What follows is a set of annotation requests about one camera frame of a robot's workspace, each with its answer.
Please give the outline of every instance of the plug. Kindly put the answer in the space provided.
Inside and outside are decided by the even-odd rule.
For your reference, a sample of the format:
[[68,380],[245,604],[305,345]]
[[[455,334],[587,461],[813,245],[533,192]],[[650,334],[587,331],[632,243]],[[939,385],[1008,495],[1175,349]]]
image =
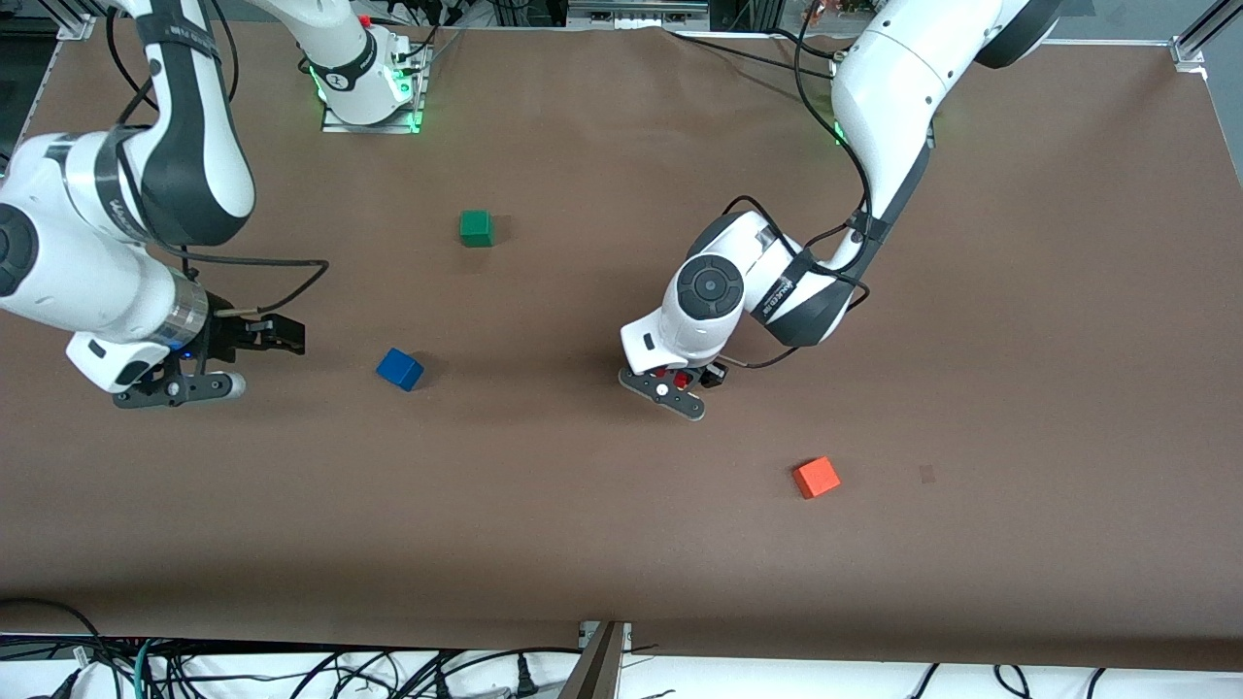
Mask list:
[[531,680],[531,668],[527,667],[527,657],[518,653],[518,692],[515,697],[525,699],[538,693],[539,687]]
[[436,699],[454,699],[454,695],[449,693],[449,683],[445,682],[445,672],[440,665],[436,665]]
[[77,675],[81,672],[82,668],[78,668],[73,670],[73,673],[70,674],[70,677],[65,678],[65,682],[62,682],[61,685],[56,688],[56,692],[52,692],[50,699],[70,699],[70,697],[73,694],[73,685],[77,683]]

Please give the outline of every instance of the wooden block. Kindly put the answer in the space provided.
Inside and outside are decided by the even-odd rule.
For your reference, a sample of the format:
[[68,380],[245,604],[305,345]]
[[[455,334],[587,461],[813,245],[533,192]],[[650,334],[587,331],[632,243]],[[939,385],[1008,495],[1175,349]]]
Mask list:
[[842,479],[838,478],[838,471],[833,470],[829,458],[820,456],[794,469],[794,483],[798,484],[803,498],[810,500],[842,485]]

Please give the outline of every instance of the green cube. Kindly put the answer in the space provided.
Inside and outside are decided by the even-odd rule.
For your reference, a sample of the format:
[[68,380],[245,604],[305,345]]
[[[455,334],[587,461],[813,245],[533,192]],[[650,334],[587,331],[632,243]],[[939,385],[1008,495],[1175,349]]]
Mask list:
[[462,236],[462,245],[467,248],[491,248],[495,244],[492,216],[487,211],[462,211],[457,233]]

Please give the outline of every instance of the table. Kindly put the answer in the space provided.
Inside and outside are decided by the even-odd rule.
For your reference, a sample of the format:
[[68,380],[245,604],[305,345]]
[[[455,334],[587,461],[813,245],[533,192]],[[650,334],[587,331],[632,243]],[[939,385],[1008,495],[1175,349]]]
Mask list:
[[[421,134],[321,134],[292,40],[236,35],[259,204],[221,252],[332,260],[287,308],[308,352],[245,357],[239,402],[122,412],[66,333],[0,317],[0,591],[127,636],[564,644],[612,617],[670,653],[1243,667],[1243,197],[1165,50],[971,70],[873,299],[689,423],[617,384],[618,328],[735,195],[803,240],[858,198],[788,71],[467,31]],[[31,133],[128,97],[97,32]],[[495,249],[456,240],[476,208]],[[298,274],[201,281],[250,303]],[[393,346],[414,393],[373,373]],[[751,321],[730,347],[774,350]],[[820,454],[843,485],[803,501]]]

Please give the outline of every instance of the green cable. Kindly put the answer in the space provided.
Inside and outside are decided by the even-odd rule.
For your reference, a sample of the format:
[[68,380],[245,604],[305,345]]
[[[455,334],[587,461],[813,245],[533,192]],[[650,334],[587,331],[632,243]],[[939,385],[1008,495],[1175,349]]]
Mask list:
[[154,642],[154,638],[148,638],[134,657],[134,699],[143,699],[143,668],[147,667],[147,650]]

